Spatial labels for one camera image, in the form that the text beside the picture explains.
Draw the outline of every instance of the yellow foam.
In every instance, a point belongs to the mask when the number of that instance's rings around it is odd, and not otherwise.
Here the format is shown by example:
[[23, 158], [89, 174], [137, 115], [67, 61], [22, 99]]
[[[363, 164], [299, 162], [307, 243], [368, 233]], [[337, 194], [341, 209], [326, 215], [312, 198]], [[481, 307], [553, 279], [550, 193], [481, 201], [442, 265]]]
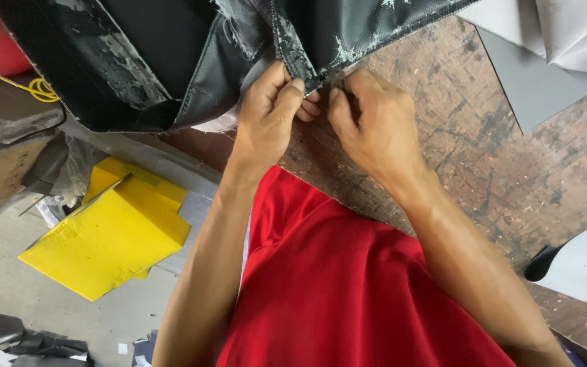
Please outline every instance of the yellow foam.
[[135, 274], [133, 276], [133, 278], [139, 279], [139, 280], [146, 280], [146, 278], [149, 277], [149, 271], [151, 271], [151, 268], [148, 268], [148, 269], [145, 269], [141, 272], [138, 272], [137, 274]]
[[96, 300], [182, 248], [191, 226], [135, 176], [70, 214], [19, 259]]
[[172, 210], [177, 212], [180, 209], [180, 205], [183, 204], [184, 197], [187, 195], [186, 189], [134, 164], [119, 161], [113, 157], [108, 157], [94, 166], [87, 192], [83, 196], [83, 204], [131, 173], [145, 183], [153, 193], [159, 195]]

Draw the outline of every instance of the worn wooden workbench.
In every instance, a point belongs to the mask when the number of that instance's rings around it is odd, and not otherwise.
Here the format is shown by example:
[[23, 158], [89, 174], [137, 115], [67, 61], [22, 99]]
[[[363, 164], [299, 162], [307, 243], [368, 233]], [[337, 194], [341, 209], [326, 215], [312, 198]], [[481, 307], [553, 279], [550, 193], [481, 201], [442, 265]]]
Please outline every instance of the worn wooden workbench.
[[[415, 97], [427, 164], [515, 270], [587, 228], [587, 97], [523, 135], [477, 30], [455, 17], [360, 63]], [[186, 130], [162, 139], [223, 169], [232, 134], [213, 143], [199, 135]], [[206, 153], [219, 147], [220, 154]], [[355, 211], [413, 233], [322, 118], [294, 123], [280, 165]], [[587, 303], [528, 287], [550, 326], [587, 348]]]

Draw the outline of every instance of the yellow cable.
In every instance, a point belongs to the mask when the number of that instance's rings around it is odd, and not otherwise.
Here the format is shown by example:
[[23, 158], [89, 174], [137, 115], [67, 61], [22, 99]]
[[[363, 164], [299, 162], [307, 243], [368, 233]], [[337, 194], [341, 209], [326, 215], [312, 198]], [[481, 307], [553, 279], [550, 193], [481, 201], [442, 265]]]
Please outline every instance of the yellow cable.
[[51, 87], [49, 87], [49, 84], [47, 84], [47, 82], [42, 78], [36, 78], [36, 79], [31, 80], [31, 83], [29, 83], [28, 87], [25, 87], [19, 83], [13, 82], [12, 80], [5, 78], [4, 76], [1, 76], [1, 75], [0, 75], [0, 80], [3, 80], [4, 82], [6, 82], [8, 84], [12, 84], [13, 86], [15, 86], [17, 88], [22, 88], [25, 91], [28, 91], [38, 101], [51, 103], [51, 102], [56, 102], [56, 101], [60, 100], [60, 98], [58, 98], [58, 96], [56, 96], [55, 93], [53, 93], [53, 90], [51, 89]]

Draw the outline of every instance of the hand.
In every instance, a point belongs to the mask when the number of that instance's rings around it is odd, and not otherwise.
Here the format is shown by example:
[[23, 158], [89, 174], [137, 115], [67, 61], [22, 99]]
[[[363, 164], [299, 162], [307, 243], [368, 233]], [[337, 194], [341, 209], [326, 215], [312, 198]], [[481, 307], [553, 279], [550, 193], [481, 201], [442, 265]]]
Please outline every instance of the hand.
[[244, 95], [231, 160], [262, 174], [278, 163], [289, 145], [294, 116], [314, 120], [321, 113], [317, 92], [305, 96], [301, 79], [291, 79], [284, 63], [274, 62]]
[[427, 171], [418, 146], [413, 99], [379, 75], [358, 69], [346, 79], [361, 115], [353, 117], [346, 93], [330, 92], [327, 114], [348, 155], [388, 189], [390, 181], [410, 185]]

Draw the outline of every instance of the red t-shirt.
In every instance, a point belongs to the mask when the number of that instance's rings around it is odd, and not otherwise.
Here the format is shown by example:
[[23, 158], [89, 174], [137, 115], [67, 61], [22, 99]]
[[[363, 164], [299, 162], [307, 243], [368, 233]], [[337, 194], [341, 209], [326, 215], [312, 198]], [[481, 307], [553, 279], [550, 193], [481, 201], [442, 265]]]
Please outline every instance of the red t-shirt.
[[217, 366], [514, 366], [432, 281], [419, 242], [274, 167]]

